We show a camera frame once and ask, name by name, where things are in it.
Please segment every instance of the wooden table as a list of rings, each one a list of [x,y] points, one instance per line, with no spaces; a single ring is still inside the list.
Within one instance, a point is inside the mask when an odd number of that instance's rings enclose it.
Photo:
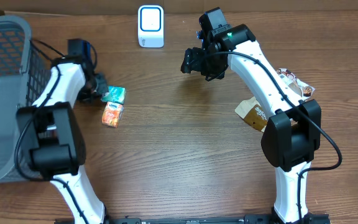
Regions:
[[[104,104],[75,106],[88,176],[113,217],[242,216],[268,213],[274,203],[274,169],[260,148],[262,133],[234,112],[252,97],[250,90],[232,72],[209,83],[180,72],[185,49],[201,44],[199,16],[166,15],[162,49],[139,47],[136,16],[27,18],[35,38],[64,52],[66,39],[90,41],[97,71],[127,88],[117,129],[101,124]],[[309,174],[308,208],[330,214],[332,223],[358,223],[358,11],[225,16],[250,27],[273,67],[289,68],[316,88],[322,126],[344,161],[337,170]],[[313,166],[336,160],[322,139]],[[0,223],[70,217],[51,184],[0,184]]]

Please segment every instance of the perforated bin side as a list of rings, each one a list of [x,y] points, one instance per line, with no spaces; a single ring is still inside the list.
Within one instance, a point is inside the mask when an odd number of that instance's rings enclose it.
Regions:
[[[19,137],[16,111],[30,106],[50,78],[50,70],[31,47],[30,39],[31,29],[25,20],[0,16],[0,182],[22,180],[13,163]]]

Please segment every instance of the gray plastic bin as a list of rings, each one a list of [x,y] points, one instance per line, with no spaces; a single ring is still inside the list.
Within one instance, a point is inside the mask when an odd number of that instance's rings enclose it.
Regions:
[[[31,28],[25,20],[0,16],[0,182],[23,180],[13,163],[19,137],[16,111],[30,106],[50,78],[50,70],[30,39]]]

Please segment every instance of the wood grain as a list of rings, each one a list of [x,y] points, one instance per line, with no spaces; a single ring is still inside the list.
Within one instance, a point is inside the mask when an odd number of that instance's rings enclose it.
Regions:
[[[65,52],[81,37],[98,51],[98,71],[127,88],[117,129],[101,124],[102,103],[77,104],[86,170],[113,217],[180,218],[268,213],[273,167],[261,133],[234,112],[252,93],[228,72],[206,82],[180,72],[185,49],[199,46],[199,14],[167,15],[165,46],[142,49],[136,16],[27,18],[33,36]],[[343,165],[308,176],[307,204],[332,223],[358,223],[358,11],[225,14],[247,24],[273,67],[293,70],[316,88],[323,128],[342,149]],[[337,157],[323,141],[313,166]],[[71,217],[50,184],[0,184],[0,223],[52,223]]]

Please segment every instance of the white rounded rectangle object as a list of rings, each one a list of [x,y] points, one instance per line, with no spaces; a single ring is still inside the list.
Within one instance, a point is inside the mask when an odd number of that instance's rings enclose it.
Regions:
[[[141,47],[164,46],[164,10],[157,5],[144,5],[137,11],[137,36]]]

